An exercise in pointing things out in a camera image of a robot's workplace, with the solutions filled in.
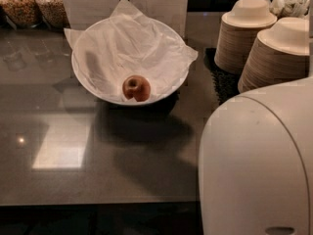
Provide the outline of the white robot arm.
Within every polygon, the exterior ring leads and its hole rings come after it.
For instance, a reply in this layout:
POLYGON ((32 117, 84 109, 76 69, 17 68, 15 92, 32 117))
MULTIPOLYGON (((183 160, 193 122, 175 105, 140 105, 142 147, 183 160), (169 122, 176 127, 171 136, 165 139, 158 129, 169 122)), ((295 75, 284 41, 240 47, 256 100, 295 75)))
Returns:
POLYGON ((242 93, 200 145, 205 235, 313 235, 313 78, 242 93))

